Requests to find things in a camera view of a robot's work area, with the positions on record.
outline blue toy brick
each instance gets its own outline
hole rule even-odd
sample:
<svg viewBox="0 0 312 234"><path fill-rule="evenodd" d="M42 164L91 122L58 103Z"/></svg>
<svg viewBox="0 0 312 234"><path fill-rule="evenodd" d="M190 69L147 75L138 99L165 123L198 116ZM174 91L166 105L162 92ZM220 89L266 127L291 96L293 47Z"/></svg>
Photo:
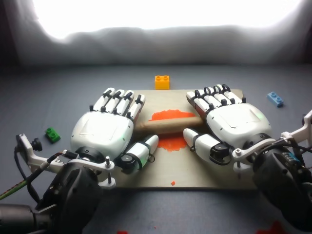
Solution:
<svg viewBox="0 0 312 234"><path fill-rule="evenodd" d="M268 99L270 102L272 102L276 107L281 107L284 104L283 99L281 99L276 92L271 92L267 95Z"/></svg>

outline cutting board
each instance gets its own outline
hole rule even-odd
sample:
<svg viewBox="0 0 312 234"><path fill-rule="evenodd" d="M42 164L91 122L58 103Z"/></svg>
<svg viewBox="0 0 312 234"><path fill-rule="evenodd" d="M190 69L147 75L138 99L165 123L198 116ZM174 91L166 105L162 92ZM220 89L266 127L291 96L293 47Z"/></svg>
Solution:
<svg viewBox="0 0 312 234"><path fill-rule="evenodd" d="M152 119L156 112L180 110L198 115L186 100L186 93L191 90L138 90L138 94L146 97L145 105L137 120L138 123ZM242 98L241 90L232 90ZM234 160L229 165L219 166L203 161L186 146L179 151L168 152L157 148L155 161L147 163L142 170L126 175L116 167L112 176L117 187L121 188L210 188L210 189L255 189L250 174L238 179L233 171Z"/></svg>

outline bright light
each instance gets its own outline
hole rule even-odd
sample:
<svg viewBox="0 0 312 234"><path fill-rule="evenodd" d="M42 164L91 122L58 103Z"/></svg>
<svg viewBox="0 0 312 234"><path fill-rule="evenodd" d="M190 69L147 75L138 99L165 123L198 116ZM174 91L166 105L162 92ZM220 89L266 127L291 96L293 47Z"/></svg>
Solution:
<svg viewBox="0 0 312 234"><path fill-rule="evenodd" d="M301 0L33 0L39 23L57 39L111 27L269 27Z"/></svg>

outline rolling pin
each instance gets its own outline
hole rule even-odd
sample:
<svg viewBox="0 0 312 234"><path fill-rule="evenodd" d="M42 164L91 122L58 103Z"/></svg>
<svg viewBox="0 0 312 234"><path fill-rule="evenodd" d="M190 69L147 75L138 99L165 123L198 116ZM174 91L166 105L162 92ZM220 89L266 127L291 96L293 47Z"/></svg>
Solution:
<svg viewBox="0 0 312 234"><path fill-rule="evenodd" d="M183 132L185 128L204 127L200 117L170 118L138 123L135 126L136 134L169 134Z"/></svg>

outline red object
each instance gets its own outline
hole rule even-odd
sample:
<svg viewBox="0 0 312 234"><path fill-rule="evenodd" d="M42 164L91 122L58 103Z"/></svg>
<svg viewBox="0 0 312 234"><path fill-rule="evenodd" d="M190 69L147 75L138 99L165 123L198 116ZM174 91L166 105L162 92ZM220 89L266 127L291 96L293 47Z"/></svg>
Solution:
<svg viewBox="0 0 312 234"><path fill-rule="evenodd" d="M288 234L288 233L285 232L280 222L275 221L271 226L270 230L268 231L259 230L256 232L256 234Z"/></svg>
<svg viewBox="0 0 312 234"><path fill-rule="evenodd" d="M157 112L152 115L153 120L162 120L170 118L187 118L194 117L193 113L181 112L179 110L168 110ZM186 141L184 140L183 133L173 133L173 134L162 134L159 135L158 148L163 148L168 152L179 151L187 146Z"/></svg>

